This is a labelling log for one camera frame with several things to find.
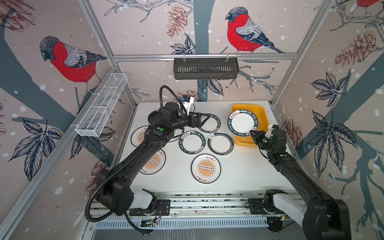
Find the striped green rim plate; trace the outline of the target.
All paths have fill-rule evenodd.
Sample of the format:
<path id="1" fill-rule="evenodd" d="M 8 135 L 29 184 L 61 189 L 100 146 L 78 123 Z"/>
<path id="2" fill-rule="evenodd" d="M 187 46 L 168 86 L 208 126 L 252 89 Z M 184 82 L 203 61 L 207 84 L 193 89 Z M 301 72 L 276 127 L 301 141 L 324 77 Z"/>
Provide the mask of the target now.
<path id="1" fill-rule="evenodd" d="M 207 139 L 207 144 L 214 154 L 220 156 L 230 154 L 235 147 L 234 140 L 225 132 L 211 133 Z"/>

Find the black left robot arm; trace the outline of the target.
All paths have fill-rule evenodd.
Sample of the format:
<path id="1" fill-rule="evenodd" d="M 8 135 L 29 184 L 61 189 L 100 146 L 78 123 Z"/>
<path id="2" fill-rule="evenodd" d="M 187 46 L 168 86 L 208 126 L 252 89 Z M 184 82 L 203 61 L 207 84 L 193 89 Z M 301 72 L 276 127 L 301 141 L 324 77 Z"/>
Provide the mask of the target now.
<path id="1" fill-rule="evenodd" d="M 134 193 L 130 186 L 145 164 L 173 137 L 174 131 L 185 127 L 200 128 L 211 114 L 183 112 L 184 106 L 166 103 L 149 115 L 150 126 L 144 132 L 142 143 L 121 163 L 110 170 L 102 170 L 97 177 L 97 188 L 90 196 L 85 209 L 86 219 L 99 222 L 112 214 L 121 216 L 131 209 L 143 209 L 148 213 L 156 210 L 157 196 L 148 190 Z M 98 218 L 90 213 L 93 200 L 110 211 Z"/>

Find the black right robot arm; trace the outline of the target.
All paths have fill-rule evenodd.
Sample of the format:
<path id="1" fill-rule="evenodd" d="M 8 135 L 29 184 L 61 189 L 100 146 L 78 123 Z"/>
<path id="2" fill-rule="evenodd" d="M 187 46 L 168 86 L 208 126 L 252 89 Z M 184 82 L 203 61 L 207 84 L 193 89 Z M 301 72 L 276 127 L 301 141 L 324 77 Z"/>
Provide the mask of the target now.
<path id="1" fill-rule="evenodd" d="M 267 190 L 263 202 L 265 211 L 280 210 L 287 214 L 302 227 L 308 240 L 350 240 L 347 204 L 324 192 L 302 170 L 286 151 L 286 132 L 273 129 L 269 137 L 265 131 L 251 131 L 250 134 L 259 150 L 266 151 L 269 163 L 291 183 L 304 201 L 300 204 L 283 191 Z"/>

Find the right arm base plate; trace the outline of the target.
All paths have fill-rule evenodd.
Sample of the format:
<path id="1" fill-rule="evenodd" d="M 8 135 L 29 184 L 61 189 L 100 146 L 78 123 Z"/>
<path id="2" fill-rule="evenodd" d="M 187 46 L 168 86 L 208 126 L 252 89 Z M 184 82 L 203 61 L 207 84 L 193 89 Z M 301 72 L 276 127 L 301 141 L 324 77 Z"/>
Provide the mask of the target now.
<path id="1" fill-rule="evenodd" d="M 279 213 L 278 209 L 266 206 L 264 204 L 264 199 L 261 198 L 248 199 L 247 206 L 251 215 L 273 215 Z"/>

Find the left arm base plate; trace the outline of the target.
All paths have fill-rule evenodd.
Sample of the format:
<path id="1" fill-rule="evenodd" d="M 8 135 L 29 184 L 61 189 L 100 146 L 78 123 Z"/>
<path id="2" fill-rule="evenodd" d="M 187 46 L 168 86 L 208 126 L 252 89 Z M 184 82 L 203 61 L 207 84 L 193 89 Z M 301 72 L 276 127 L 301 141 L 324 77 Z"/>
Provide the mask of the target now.
<path id="1" fill-rule="evenodd" d="M 170 200 L 156 200 L 150 203 L 146 209 L 132 209 L 129 211 L 130 217 L 151 217 L 151 216 L 168 216 L 170 214 Z"/>

